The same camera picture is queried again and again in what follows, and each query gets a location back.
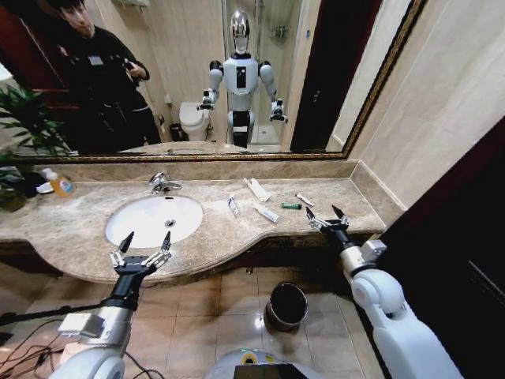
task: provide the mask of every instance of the sticker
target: sticker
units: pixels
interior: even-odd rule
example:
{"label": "sticker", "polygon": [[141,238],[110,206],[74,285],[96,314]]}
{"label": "sticker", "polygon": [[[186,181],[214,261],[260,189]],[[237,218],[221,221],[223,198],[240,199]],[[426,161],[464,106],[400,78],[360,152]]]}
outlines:
{"label": "sticker", "polygon": [[247,352],[242,355],[240,360],[241,365],[256,365],[258,363],[258,358],[251,352]]}
{"label": "sticker", "polygon": [[92,66],[103,66],[103,60],[98,55],[91,55],[88,59]]}
{"label": "sticker", "polygon": [[70,192],[73,189],[73,184],[69,182],[68,180],[61,180],[60,181],[60,188],[62,189],[63,192]]}

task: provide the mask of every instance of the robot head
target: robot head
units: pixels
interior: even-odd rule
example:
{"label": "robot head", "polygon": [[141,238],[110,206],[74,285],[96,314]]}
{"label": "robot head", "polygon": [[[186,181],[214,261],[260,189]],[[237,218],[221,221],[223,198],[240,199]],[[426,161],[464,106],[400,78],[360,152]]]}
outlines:
{"label": "robot head", "polygon": [[249,43],[249,33],[251,32],[247,14],[241,10],[236,10],[231,17],[230,25],[231,35],[234,37],[235,52],[240,55],[245,54]]}

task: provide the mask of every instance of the trash can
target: trash can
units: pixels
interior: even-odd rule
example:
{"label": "trash can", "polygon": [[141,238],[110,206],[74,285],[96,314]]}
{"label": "trash can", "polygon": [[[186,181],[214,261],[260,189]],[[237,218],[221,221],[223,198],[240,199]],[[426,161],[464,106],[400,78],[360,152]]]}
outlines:
{"label": "trash can", "polygon": [[296,328],[307,314],[307,298],[290,282],[275,286],[265,307],[265,318],[274,328],[287,331]]}
{"label": "trash can", "polygon": [[168,129],[173,142],[187,141],[188,135],[182,130],[181,124],[171,124]]}

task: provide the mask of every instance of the gold mirror frame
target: gold mirror frame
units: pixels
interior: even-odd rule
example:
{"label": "gold mirror frame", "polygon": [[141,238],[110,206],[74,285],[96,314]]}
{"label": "gold mirror frame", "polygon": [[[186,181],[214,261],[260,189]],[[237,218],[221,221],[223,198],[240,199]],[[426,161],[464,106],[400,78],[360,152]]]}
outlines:
{"label": "gold mirror frame", "polygon": [[194,162],[194,161],[223,161],[223,160],[332,160],[347,159],[353,146],[356,143],[368,117],[372,113],[373,107],[383,90],[395,63],[398,61],[402,50],[409,39],[410,33],[418,17],[428,0],[412,0],[402,19],[398,31],[389,46],[386,57],[384,58],[379,72],[373,81],[372,87],[361,107],[361,110],[354,122],[352,131],[347,137],[341,152],[314,152],[314,153],[295,153],[295,152],[264,152],[264,153],[237,153],[237,154],[188,154],[188,155],[100,155],[100,156],[23,156],[13,157],[12,163],[15,164],[75,164],[75,163],[160,163],[160,162]]}

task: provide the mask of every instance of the sink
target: sink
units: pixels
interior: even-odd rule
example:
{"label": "sink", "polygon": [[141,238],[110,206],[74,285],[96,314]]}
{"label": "sink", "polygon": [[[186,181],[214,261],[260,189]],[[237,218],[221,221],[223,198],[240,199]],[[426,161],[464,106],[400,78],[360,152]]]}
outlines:
{"label": "sink", "polygon": [[189,237],[198,229],[203,217],[200,204],[189,197],[146,197],[118,209],[107,222],[105,236],[118,246],[135,231],[130,247],[159,247],[168,231],[172,243]]}

